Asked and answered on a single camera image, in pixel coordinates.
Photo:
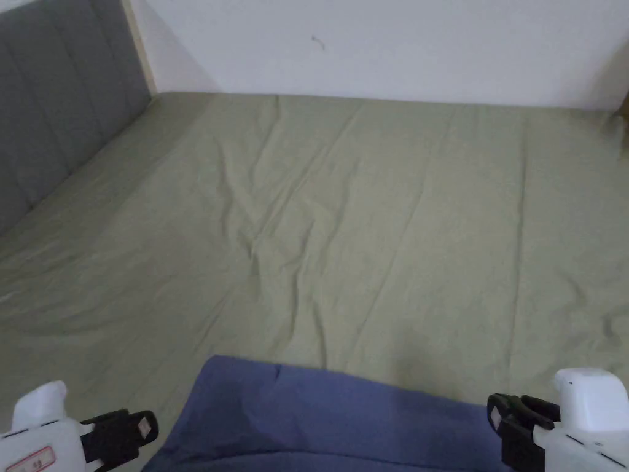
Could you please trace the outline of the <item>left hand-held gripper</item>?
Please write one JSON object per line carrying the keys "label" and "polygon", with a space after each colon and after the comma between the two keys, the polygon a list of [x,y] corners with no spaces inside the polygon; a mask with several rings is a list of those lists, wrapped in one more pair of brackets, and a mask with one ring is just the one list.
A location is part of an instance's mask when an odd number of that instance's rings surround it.
{"label": "left hand-held gripper", "polygon": [[152,411],[127,409],[78,421],[65,412],[67,387],[44,384],[15,404],[11,428],[1,435],[1,471],[97,471],[139,456],[159,436]]}

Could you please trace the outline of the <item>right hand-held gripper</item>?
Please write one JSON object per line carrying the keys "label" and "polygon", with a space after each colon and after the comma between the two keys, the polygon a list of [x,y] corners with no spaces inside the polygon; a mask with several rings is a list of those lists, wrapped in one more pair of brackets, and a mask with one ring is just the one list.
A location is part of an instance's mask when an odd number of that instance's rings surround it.
{"label": "right hand-held gripper", "polygon": [[559,405],[495,393],[487,418],[512,471],[628,471],[628,393],[598,368],[555,374]]}

